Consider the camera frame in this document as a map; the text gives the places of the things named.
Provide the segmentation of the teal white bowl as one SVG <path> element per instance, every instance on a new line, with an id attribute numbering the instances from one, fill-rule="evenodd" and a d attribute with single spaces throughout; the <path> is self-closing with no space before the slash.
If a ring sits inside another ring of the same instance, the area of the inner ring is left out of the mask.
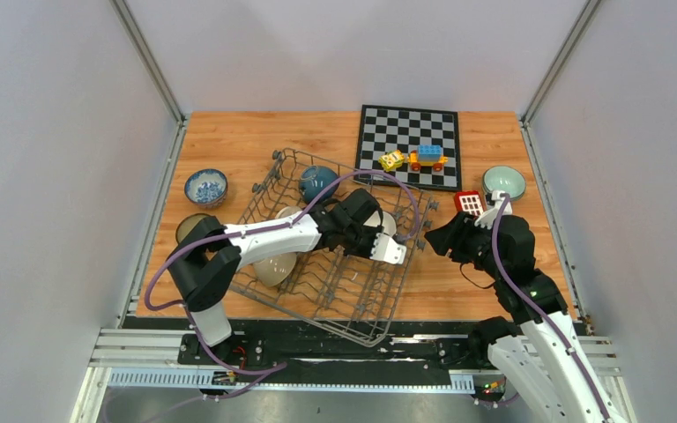
<path id="1" fill-rule="evenodd" d="M 382 233 L 393 237 L 397 233 L 395 218 L 387 211 L 375 211 L 364 223 L 364 226 L 382 228 Z"/>

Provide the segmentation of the beige bowl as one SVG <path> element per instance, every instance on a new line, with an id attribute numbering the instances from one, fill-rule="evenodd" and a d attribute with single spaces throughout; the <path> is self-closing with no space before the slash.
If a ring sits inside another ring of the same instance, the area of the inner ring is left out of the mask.
<path id="1" fill-rule="evenodd" d="M 281 222 L 293 222 L 302 212 L 298 206 L 287 206 L 282 208 L 276 215 L 276 219 Z"/>
<path id="2" fill-rule="evenodd" d="M 258 280 L 264 286 L 273 287 L 282 283 L 291 274 L 296 265 L 294 252 L 279 254 L 253 263 Z"/>

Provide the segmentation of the light teal checked bowl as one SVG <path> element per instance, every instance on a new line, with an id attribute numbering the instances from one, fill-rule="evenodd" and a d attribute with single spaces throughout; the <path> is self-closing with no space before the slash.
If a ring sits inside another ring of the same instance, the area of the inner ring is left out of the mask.
<path id="1" fill-rule="evenodd" d="M 512 201 L 517 201 L 526 191 L 526 180 L 512 167 L 495 166 L 482 175 L 482 187 L 486 194 L 501 190 L 507 192 Z"/>

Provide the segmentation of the white blue floral bowl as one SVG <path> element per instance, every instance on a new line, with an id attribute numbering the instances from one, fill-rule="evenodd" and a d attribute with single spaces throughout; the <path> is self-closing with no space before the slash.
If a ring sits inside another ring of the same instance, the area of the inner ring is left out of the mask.
<path id="1" fill-rule="evenodd" d="M 205 168 L 193 173 L 185 182 L 183 192 L 191 203 L 211 202 L 227 198 L 228 180 L 215 168 Z"/>

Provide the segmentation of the dark patterned bowl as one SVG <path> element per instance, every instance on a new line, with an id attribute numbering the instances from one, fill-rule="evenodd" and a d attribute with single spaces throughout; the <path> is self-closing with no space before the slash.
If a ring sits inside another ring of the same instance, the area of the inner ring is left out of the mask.
<path id="1" fill-rule="evenodd" d="M 175 239 L 178 245 L 188 245 L 208 236 L 213 216 L 197 213 L 185 218 L 177 227 Z"/>

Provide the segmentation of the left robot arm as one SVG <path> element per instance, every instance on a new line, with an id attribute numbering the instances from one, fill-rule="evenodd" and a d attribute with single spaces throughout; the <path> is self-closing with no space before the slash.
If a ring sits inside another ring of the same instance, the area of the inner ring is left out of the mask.
<path id="1" fill-rule="evenodd" d="M 197 328 L 201 353 L 214 364 L 226 363 L 234 355 L 222 301 L 241 268 L 285 253 L 337 247 L 348 255 L 369 258 L 383 230 L 366 222 L 381 213 L 368 191 L 356 189 L 307 213 L 258 224 L 225 226 L 214 217 L 200 221 L 169 256 L 167 270 Z"/>

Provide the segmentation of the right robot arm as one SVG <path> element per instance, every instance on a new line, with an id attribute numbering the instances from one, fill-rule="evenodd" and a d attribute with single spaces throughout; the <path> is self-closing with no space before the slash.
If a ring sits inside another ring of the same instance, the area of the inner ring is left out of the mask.
<path id="1" fill-rule="evenodd" d="M 425 238 L 437 255 L 489 275 L 510 314 L 475 325 L 473 364 L 500 370 L 540 422 L 625 421 L 587 359 L 559 288 L 535 266 L 525 219 L 505 215 L 479 226 L 460 212 Z"/>

